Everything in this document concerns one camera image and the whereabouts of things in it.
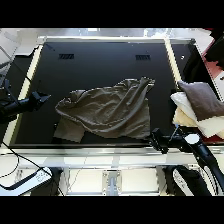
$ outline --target black tabletop surface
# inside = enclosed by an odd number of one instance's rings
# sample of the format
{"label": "black tabletop surface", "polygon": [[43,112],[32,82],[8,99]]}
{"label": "black tabletop surface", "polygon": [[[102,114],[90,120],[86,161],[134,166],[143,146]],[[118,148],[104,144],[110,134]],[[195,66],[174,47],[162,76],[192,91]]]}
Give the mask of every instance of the black tabletop surface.
{"label": "black tabletop surface", "polygon": [[[175,55],[178,54],[177,64],[182,75],[185,68],[183,63],[186,64],[186,60],[179,60],[179,54],[184,53],[188,55],[186,58],[189,58],[192,54],[191,49],[182,44],[175,44],[172,47]],[[74,54],[74,58],[59,59],[60,54]],[[136,55],[150,55],[150,60],[136,60]],[[24,70],[26,70],[25,64],[29,64],[30,61],[30,58],[27,58],[26,62],[21,62]],[[8,72],[10,82],[15,79],[17,72],[11,66]],[[164,134],[171,135],[174,129],[172,118],[175,105],[170,100],[170,95],[175,90],[175,84],[164,43],[45,44],[29,94],[39,85],[39,91],[50,94],[51,97],[39,111],[26,112],[22,115],[14,144],[75,143],[53,137],[54,126],[60,119],[55,111],[56,104],[72,90],[113,86],[124,79],[140,79],[142,76],[156,81],[155,86],[147,94],[151,130],[159,127]],[[20,82],[14,83],[13,88],[21,88]],[[85,132],[81,144],[138,142],[142,141],[128,137],[106,139]]]}

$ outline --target white cloth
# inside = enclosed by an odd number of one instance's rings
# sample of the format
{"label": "white cloth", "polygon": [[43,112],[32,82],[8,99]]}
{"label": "white cloth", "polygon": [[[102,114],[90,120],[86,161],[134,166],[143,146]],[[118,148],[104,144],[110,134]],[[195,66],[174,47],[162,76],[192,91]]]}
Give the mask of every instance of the white cloth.
{"label": "white cloth", "polygon": [[212,117],[206,120],[197,121],[195,113],[191,108],[191,104],[187,99],[187,96],[184,92],[178,92],[171,95],[171,99],[174,103],[189,117],[191,118],[203,135],[207,138],[218,134],[224,130],[224,116],[221,117]]}

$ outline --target crumpled cloth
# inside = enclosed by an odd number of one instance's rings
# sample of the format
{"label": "crumpled cloth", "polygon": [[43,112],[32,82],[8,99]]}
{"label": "crumpled cloth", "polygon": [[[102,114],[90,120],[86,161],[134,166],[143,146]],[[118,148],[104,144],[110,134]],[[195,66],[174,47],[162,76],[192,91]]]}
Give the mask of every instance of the crumpled cloth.
{"label": "crumpled cloth", "polygon": [[146,93],[154,83],[142,77],[125,79],[113,87],[70,92],[56,105],[61,119],[54,137],[80,142],[89,131],[104,138],[144,139],[150,134]]}

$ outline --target black cable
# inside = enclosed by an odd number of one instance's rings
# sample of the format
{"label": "black cable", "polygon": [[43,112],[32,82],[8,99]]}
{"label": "black cable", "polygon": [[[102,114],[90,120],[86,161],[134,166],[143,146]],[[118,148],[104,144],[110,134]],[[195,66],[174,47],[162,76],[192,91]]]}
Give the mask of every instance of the black cable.
{"label": "black cable", "polygon": [[62,196],[65,196],[65,195],[63,194],[62,190],[60,189],[59,184],[57,184],[57,182],[55,181],[53,175],[50,174],[50,173],[48,173],[46,170],[44,170],[44,167],[40,167],[39,165],[37,165],[36,163],[34,163],[32,160],[30,160],[30,159],[28,159],[28,158],[26,158],[26,157],[24,157],[24,156],[21,156],[20,154],[16,153],[16,152],[13,151],[8,145],[6,145],[4,142],[2,142],[2,144],[3,144],[4,146],[6,146],[6,147],[7,147],[13,154],[15,154],[16,156],[19,156],[19,157],[21,157],[21,158],[23,158],[23,159],[29,161],[30,163],[32,163],[33,165],[35,165],[35,166],[38,167],[39,169],[43,170],[46,174],[48,174],[49,176],[51,176],[51,177],[52,177],[52,180],[55,182],[55,184],[56,184],[58,190],[60,191],[60,193],[62,194]]}
{"label": "black cable", "polygon": [[[0,154],[1,156],[3,155],[7,155],[7,154],[14,154],[14,153],[5,153],[5,154]],[[3,176],[0,176],[0,178],[3,178],[3,177],[6,177],[6,176],[9,176],[10,174],[14,173],[16,171],[16,169],[18,168],[19,166],[19,156],[16,156],[17,157],[17,164],[16,164],[16,167],[8,174],[5,174]]]}

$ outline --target cable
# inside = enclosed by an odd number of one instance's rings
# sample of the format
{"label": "cable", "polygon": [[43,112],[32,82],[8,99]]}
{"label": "cable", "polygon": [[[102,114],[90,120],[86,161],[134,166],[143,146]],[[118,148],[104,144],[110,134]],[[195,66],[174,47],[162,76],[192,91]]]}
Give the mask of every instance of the cable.
{"label": "cable", "polygon": [[71,190],[72,186],[75,184],[76,179],[77,179],[77,176],[78,176],[79,172],[80,172],[82,169],[83,169],[83,167],[82,167],[81,169],[79,169],[79,171],[78,171],[77,174],[75,175],[75,180],[74,180],[73,183],[70,185],[68,191]]}
{"label": "cable", "polygon": [[23,158],[23,159],[29,161],[29,162],[32,163],[33,165],[37,166],[39,169],[43,170],[46,174],[48,174],[49,176],[51,176],[51,177],[52,177],[52,180],[55,182],[55,184],[56,184],[58,190],[60,191],[60,193],[62,194],[62,196],[65,196],[65,195],[63,194],[62,190],[60,189],[59,184],[57,184],[57,182],[55,181],[53,175],[50,174],[50,173],[48,173],[46,170],[44,170],[44,169],[43,169],[44,167],[40,167],[39,165],[37,165],[36,163],[34,163],[33,161],[31,161],[30,159],[28,159],[28,158],[26,158],[26,157],[24,157],[24,156],[21,156],[20,154],[16,153],[16,152],[13,151],[9,146],[7,146],[4,142],[2,142],[2,144],[3,144],[4,146],[6,146],[6,147],[7,147],[13,154],[15,154],[16,156],[21,157],[21,158]]}
{"label": "cable", "polygon": [[[0,154],[1,156],[3,155],[7,155],[7,154],[14,154],[14,153],[5,153],[5,154]],[[5,174],[3,176],[0,176],[0,178],[3,178],[3,177],[6,177],[6,176],[9,176],[10,174],[14,173],[16,171],[16,169],[18,168],[19,166],[19,156],[16,156],[17,157],[17,164],[16,164],[16,167],[8,174]]]}

